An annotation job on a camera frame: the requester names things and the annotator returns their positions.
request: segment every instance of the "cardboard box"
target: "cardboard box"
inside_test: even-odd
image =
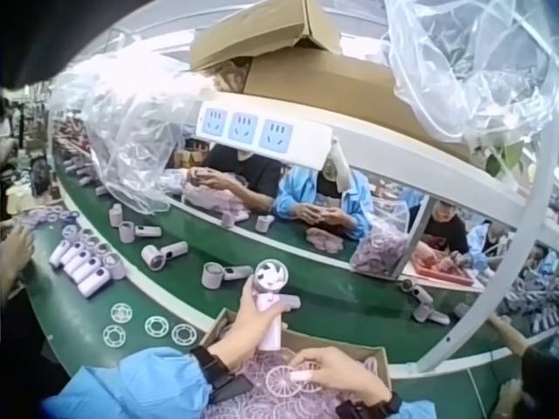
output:
[[[190,47],[190,68],[207,69],[219,91],[342,113],[471,162],[468,146],[425,132],[394,94],[390,68],[340,55],[339,39],[315,0],[267,0],[200,34]]]
[[[219,336],[219,332],[227,325],[235,321],[237,314],[224,308],[217,316],[216,321],[212,325],[208,333],[200,342],[205,347],[209,347]],[[360,345],[351,345],[344,342],[336,342],[335,340],[327,340],[314,338],[303,333],[296,333],[290,330],[284,330],[281,333],[282,346],[291,349],[295,353],[308,347],[337,347],[349,355],[356,361],[365,361],[370,356],[376,357],[378,365],[378,376],[383,380],[384,384],[392,389],[392,382],[389,376],[389,363],[386,357],[386,350],[383,347],[363,347]]]

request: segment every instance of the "tray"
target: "tray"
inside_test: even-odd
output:
[[[437,256],[442,258],[443,256],[446,256],[446,254],[438,251]],[[461,275],[441,272],[434,266],[433,267],[425,266],[415,256],[411,258],[411,264],[413,265],[418,275],[427,278],[433,278],[438,281],[450,282],[452,284],[465,285],[465,286],[473,285],[473,278],[470,277],[470,275],[464,270],[459,270],[462,273]]]

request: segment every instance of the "black shirt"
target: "black shirt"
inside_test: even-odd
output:
[[[222,173],[234,173],[246,181],[252,192],[275,198],[281,179],[282,165],[262,155],[251,155],[240,161],[235,148],[216,144],[206,156],[203,167],[213,168]]]
[[[420,206],[416,205],[410,208],[408,232],[418,216]],[[432,216],[429,216],[421,241],[437,251],[449,250],[465,254],[470,250],[466,239],[466,226],[457,215],[454,215],[448,223],[439,223]]]
[[[522,400],[514,409],[514,418],[557,418],[559,360],[529,347],[522,357]]]

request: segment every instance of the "plastic bag of parts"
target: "plastic bag of parts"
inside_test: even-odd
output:
[[[72,65],[57,76],[46,103],[50,114],[57,111],[80,111],[109,59],[108,55],[96,55]]]
[[[220,214],[229,212],[233,215],[236,222],[243,221],[250,215],[250,211],[245,205],[227,189],[217,190],[204,185],[186,182],[184,185],[183,201],[206,210],[216,211]]]
[[[189,171],[186,168],[167,168],[159,178],[159,186],[163,193],[171,196],[183,194]]]
[[[159,179],[212,82],[133,45],[110,54],[82,109],[100,180],[141,214],[169,209]]]
[[[408,206],[404,201],[374,198],[366,217],[370,231],[360,240],[349,264],[366,275],[391,275],[408,244]]]
[[[559,80],[544,7],[528,0],[386,2],[395,94],[440,141],[506,146],[540,132]]]

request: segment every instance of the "worker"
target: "worker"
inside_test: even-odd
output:
[[[408,208],[419,205],[424,198],[425,194],[417,189],[404,186],[398,195],[398,201],[404,201],[408,204]]]
[[[322,170],[296,166],[279,184],[274,212],[280,218],[298,219],[338,236],[360,239],[369,231],[366,213],[373,208],[368,179],[351,170],[351,187],[340,191],[338,171],[327,159]]]
[[[193,355],[185,355],[174,348],[155,347],[124,358],[116,368],[83,367],[60,395],[43,403],[45,416],[53,419],[202,417],[213,385],[234,378],[230,371],[252,357],[274,319],[288,310],[284,304],[276,303],[261,312],[254,302],[252,278],[249,278],[243,287],[238,314],[230,332],[207,350],[197,348]],[[208,360],[202,362],[211,368],[201,368],[204,357]],[[307,371],[307,378],[303,377],[303,381],[351,392],[373,409],[384,408],[386,411],[387,403],[398,400],[376,375],[338,349],[306,349],[293,359],[293,364],[299,365],[304,360],[313,360],[320,368]],[[229,383],[231,391],[225,384],[222,394],[234,394],[239,388],[235,385],[238,381]],[[433,404],[426,401],[403,402],[390,416],[392,419],[435,417]]]
[[[408,231],[415,223],[421,205],[410,208]],[[436,251],[457,251],[462,255],[470,250],[466,226],[451,203],[436,201],[425,226],[421,241]]]
[[[470,247],[473,267],[487,277],[494,275],[497,263],[489,263],[488,258],[499,256],[499,244],[502,237],[508,233],[505,224],[486,220],[475,226],[467,234],[467,242]]]
[[[267,213],[272,209],[283,167],[279,161],[216,144],[208,152],[202,167],[206,170],[189,170],[189,180],[193,184],[228,189],[249,210]]]

